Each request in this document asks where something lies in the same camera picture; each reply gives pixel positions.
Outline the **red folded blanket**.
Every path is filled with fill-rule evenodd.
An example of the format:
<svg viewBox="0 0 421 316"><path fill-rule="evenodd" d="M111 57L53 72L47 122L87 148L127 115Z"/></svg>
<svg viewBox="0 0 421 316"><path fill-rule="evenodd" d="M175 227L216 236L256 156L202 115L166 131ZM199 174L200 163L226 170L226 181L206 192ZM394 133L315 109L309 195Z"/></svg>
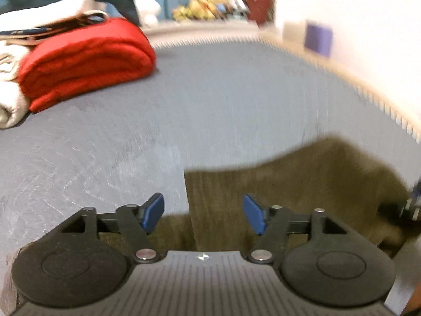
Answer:
<svg viewBox="0 0 421 316"><path fill-rule="evenodd" d="M18 82L38 113L61 101L150 76L156 53L141 29L111 18L53 36L20 62Z"/></svg>

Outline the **yellow bear plush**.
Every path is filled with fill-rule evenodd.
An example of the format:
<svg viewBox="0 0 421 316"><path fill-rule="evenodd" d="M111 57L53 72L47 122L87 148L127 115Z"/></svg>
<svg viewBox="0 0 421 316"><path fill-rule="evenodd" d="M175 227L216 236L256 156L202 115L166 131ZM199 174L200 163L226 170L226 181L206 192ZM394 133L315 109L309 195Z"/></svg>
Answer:
<svg viewBox="0 0 421 316"><path fill-rule="evenodd" d="M172 11L174 21L222 19L226 15L229 0L189 0Z"/></svg>

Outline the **white plush toy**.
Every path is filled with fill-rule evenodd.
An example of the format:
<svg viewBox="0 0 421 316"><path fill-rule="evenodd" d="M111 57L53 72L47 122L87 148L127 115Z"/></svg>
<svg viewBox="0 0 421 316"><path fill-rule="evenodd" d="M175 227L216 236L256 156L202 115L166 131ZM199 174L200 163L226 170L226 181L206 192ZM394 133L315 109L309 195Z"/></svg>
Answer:
<svg viewBox="0 0 421 316"><path fill-rule="evenodd" d="M134 0L141 26L153 27L158 24L161 5L156 0Z"/></svg>

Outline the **purple yoga mat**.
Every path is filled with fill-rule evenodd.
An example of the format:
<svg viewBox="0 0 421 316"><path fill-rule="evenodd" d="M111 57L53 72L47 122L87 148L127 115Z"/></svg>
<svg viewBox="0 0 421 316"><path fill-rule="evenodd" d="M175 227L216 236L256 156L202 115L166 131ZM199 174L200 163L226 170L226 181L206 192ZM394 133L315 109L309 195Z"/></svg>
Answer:
<svg viewBox="0 0 421 316"><path fill-rule="evenodd" d="M326 58L331 56L333 30L326 25L308 21L304 47Z"/></svg>

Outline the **grey bed sheet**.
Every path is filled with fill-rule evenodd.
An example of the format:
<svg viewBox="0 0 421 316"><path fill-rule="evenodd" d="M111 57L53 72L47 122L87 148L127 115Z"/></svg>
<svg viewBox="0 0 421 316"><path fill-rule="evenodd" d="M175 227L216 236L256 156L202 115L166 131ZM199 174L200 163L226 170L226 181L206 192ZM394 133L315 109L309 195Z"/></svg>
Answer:
<svg viewBox="0 0 421 316"><path fill-rule="evenodd" d="M1 254L79 208L156 191L188 211L184 171L248 166L338 135L420 176L420 137L356 84L261 41L163 45L140 81L64 101L1 132Z"/></svg>

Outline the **white beige folded blanket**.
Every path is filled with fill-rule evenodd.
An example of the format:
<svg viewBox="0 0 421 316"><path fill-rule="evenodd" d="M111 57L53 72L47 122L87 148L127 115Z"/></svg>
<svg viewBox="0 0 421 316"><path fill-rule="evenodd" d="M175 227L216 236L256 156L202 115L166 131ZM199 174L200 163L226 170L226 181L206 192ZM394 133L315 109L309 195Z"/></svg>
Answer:
<svg viewBox="0 0 421 316"><path fill-rule="evenodd" d="M18 124L28 113L29 99L18 84L23 58L42 41L71 29L109 18L94 0L61 0L43 7L1 14L1 128Z"/></svg>

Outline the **brown corduroy pants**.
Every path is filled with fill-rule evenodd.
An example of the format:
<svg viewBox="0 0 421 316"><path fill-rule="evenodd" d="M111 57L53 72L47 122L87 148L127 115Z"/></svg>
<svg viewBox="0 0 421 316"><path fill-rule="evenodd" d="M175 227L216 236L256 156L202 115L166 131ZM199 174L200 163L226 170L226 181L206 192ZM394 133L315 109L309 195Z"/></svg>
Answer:
<svg viewBox="0 0 421 316"><path fill-rule="evenodd" d="M161 250L249 250L255 236L242 210L246 193L295 213L324 208L385 251L410 236L383 215L383 207L407 200L406 185L385 163L336 136L287 151L205 142L128 151L105 161L100 177L86 190L113 206L162 192L166 215L152 235Z"/></svg>

